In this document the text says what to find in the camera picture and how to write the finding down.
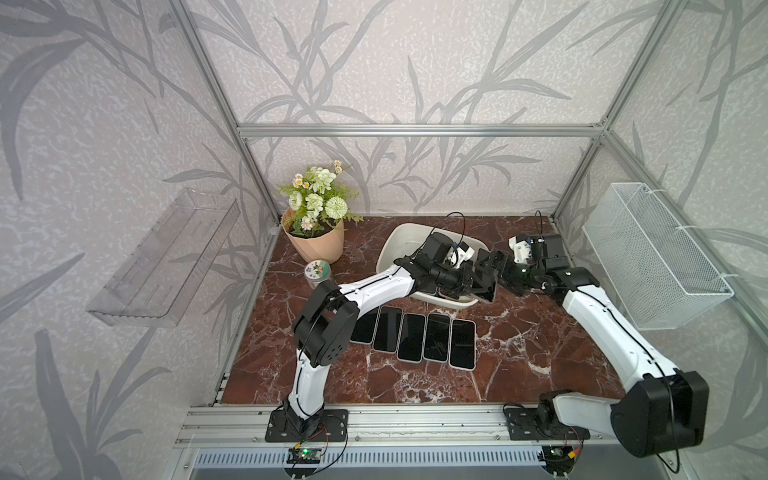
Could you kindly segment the black phone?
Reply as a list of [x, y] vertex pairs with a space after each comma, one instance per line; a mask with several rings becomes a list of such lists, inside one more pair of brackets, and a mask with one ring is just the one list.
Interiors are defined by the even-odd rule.
[[450, 317], [439, 313], [427, 316], [423, 357], [427, 361], [445, 363], [449, 354]]
[[472, 286], [470, 293], [480, 300], [492, 303], [497, 287], [497, 272], [492, 257], [478, 260], [472, 272]]
[[377, 307], [363, 314], [356, 322], [350, 342], [371, 345], [375, 336], [380, 308]]
[[472, 321], [455, 319], [452, 322], [449, 365], [472, 371], [476, 366], [476, 325]]

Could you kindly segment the phone with pink case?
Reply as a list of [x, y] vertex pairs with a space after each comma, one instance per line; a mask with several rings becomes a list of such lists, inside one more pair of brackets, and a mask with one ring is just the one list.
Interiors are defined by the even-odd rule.
[[400, 308], [382, 306], [373, 340], [373, 349], [394, 353], [399, 344], [403, 311]]

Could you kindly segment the phone with light blue case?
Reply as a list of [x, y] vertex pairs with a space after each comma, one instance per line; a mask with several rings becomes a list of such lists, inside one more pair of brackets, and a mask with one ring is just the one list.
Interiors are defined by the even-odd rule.
[[403, 317], [397, 358], [404, 362], [419, 363], [423, 359], [426, 331], [424, 315], [406, 313]]

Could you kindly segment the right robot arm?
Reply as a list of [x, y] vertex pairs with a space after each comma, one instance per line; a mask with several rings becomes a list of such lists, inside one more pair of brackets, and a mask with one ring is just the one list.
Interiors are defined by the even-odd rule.
[[495, 250], [478, 260], [516, 295], [533, 289], [553, 295], [600, 348], [624, 389], [619, 400], [569, 390], [541, 395], [535, 417], [541, 432], [579, 427], [610, 435], [638, 458], [702, 443], [709, 401], [705, 379], [680, 370], [656, 350], [588, 269], [570, 266], [560, 235], [525, 238], [511, 253]]

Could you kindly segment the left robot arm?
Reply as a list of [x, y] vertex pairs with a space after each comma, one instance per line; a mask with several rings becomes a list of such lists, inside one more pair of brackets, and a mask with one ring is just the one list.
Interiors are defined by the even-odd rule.
[[465, 258], [467, 250], [466, 244], [433, 232], [414, 253], [381, 273], [342, 285], [325, 280], [313, 290], [292, 325], [297, 365], [282, 404], [296, 433], [309, 436], [317, 429], [330, 366], [346, 351], [362, 315], [415, 292], [461, 297], [493, 287], [494, 275], [480, 265], [489, 253], [482, 250], [476, 259]]

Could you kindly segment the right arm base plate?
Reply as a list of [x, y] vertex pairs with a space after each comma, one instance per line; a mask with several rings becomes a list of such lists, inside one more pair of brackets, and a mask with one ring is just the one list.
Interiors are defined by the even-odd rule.
[[567, 443], [579, 436], [569, 426], [561, 423], [554, 408], [545, 404], [527, 407], [522, 404], [505, 404], [502, 413], [511, 440], [554, 440]]

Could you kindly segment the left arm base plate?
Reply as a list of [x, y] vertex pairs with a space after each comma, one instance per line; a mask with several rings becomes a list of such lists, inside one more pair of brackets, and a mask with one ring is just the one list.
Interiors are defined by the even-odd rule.
[[348, 439], [349, 411], [321, 409], [309, 419], [300, 418], [291, 409], [271, 412], [265, 441], [267, 443], [303, 443], [306, 441], [344, 442]]

